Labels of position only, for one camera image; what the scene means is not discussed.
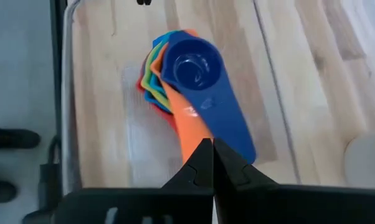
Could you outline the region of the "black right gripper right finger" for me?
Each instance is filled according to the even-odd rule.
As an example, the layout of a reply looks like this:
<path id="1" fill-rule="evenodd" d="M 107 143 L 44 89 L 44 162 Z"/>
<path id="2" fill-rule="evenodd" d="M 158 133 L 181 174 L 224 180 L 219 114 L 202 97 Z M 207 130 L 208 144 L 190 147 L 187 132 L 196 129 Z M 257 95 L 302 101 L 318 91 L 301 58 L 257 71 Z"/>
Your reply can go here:
<path id="1" fill-rule="evenodd" d="M 279 184 L 215 139 L 219 223 L 375 223 L 375 189 Z"/>

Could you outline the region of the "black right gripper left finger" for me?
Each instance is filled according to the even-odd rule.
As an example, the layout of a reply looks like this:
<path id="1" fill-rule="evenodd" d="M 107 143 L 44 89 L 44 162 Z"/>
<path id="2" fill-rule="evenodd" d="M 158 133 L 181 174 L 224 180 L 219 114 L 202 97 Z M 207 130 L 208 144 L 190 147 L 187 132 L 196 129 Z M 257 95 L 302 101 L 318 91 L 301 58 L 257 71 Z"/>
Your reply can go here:
<path id="1" fill-rule="evenodd" d="M 55 223 L 210 223 L 214 148 L 203 139 L 160 188 L 86 188 L 66 195 Z"/>

